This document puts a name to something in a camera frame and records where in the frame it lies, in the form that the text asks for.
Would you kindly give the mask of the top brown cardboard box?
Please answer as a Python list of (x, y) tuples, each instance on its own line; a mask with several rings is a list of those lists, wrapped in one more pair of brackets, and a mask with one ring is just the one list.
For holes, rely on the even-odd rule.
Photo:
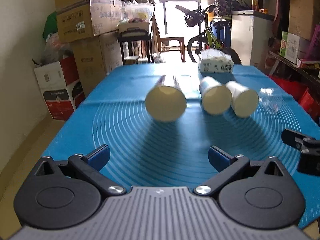
[(59, 39), (63, 43), (117, 30), (124, 0), (55, 0)]

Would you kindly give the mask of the red white appliance box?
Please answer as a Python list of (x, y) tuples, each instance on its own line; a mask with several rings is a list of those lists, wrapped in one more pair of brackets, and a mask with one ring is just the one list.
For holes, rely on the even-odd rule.
[(44, 102), (54, 120), (66, 121), (85, 100), (75, 58), (34, 68)]

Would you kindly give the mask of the green black bicycle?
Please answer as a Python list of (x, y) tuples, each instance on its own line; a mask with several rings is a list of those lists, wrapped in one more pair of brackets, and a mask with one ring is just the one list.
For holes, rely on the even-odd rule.
[(216, 5), (211, 4), (203, 10), (189, 10), (180, 5), (176, 5), (175, 8), (184, 13), (184, 19), (188, 27), (195, 27), (197, 25), (199, 28), (199, 34), (192, 37), (187, 44), (187, 52), (193, 63), (198, 63), (199, 61), (194, 55), (199, 57), (203, 50), (217, 49), (230, 55), (235, 64), (242, 64), (237, 52), (226, 46), (225, 42), (221, 40), (220, 34), (215, 35), (209, 26), (208, 13), (214, 12)]

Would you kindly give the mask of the white tissue pack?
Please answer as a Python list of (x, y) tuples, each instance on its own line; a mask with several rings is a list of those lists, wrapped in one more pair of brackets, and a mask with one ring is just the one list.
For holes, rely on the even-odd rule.
[(207, 49), (200, 52), (198, 65), (202, 73), (232, 73), (234, 62), (223, 51)]

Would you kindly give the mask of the green white carton box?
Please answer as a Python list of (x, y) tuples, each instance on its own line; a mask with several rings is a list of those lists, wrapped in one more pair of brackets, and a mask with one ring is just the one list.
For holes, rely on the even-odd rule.
[(288, 32), (283, 32), (281, 37), (279, 55), (297, 64), (298, 59), (306, 56), (310, 41)]

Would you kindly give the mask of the orange drink bottle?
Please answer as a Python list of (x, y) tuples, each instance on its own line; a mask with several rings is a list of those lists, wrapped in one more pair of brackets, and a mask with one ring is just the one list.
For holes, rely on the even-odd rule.
[(259, 11), (258, 0), (252, 0), (252, 10), (253, 11)]

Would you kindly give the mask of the clear plastic cup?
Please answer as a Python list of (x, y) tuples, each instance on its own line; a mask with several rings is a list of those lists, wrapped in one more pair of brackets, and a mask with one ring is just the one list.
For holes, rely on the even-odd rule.
[(283, 93), (280, 88), (261, 88), (259, 93), (259, 103), (270, 114), (280, 111), (283, 104)]

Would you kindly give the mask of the blue white paper cup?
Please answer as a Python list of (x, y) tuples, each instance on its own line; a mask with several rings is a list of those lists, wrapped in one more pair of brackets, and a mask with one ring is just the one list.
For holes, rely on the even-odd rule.
[(219, 115), (231, 106), (232, 94), (230, 90), (219, 81), (210, 76), (200, 81), (199, 91), (203, 109), (210, 115)]

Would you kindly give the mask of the wooden stool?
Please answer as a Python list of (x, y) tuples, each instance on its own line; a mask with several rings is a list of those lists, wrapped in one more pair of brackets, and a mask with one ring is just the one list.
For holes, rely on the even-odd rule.
[[(178, 42), (178, 46), (170, 45), (170, 42)], [(169, 51), (179, 51), (181, 55), (181, 61), (185, 62), (185, 41), (183, 36), (170, 37), (164, 36), (160, 37), (158, 40), (158, 48), (160, 53), (169, 52)]]

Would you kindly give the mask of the purple paper cup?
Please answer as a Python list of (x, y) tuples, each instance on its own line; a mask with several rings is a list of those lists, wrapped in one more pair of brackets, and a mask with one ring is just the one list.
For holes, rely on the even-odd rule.
[(187, 102), (174, 75), (163, 75), (145, 98), (147, 112), (157, 121), (172, 122), (185, 111)]

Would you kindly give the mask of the green bag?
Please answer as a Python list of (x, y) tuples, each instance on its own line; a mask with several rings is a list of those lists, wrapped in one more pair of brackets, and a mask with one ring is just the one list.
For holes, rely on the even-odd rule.
[(57, 33), (57, 20), (56, 20), (56, 12), (52, 12), (47, 16), (46, 22), (44, 24), (42, 37), (46, 40), (49, 34)]

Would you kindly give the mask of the tall brown cardboard box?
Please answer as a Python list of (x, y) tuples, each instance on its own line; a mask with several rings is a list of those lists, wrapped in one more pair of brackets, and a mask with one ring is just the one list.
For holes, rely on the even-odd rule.
[(116, 31), (71, 43), (86, 96), (115, 68), (123, 64)]

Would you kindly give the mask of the white chest freezer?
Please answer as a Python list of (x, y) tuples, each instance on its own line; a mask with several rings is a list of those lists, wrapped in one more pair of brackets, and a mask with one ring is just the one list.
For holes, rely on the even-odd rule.
[(231, 48), (237, 52), (244, 66), (262, 70), (273, 37), (274, 17), (254, 10), (232, 12)]

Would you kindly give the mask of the blue silicone baking mat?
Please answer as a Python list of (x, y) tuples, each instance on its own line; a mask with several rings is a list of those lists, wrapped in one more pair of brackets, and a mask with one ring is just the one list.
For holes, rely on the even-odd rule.
[[(183, 115), (174, 122), (157, 122), (145, 108), (146, 95), (165, 74), (176, 76), (187, 100)], [(297, 171), (299, 152), (283, 144), (280, 135), (288, 128), (318, 138), (319, 126), (285, 92), (280, 94), (280, 109), (275, 113), (259, 106), (246, 119), (231, 109), (209, 115), (201, 105), (200, 79), (193, 63), (118, 67), (80, 104), (44, 154), (65, 160), (107, 144), (111, 159), (102, 173), (127, 189), (133, 185), (193, 188), (201, 184), (216, 175), (208, 161), (213, 145), (252, 160), (274, 155), (304, 194), (306, 209), (300, 227), (316, 220), (319, 178)]]

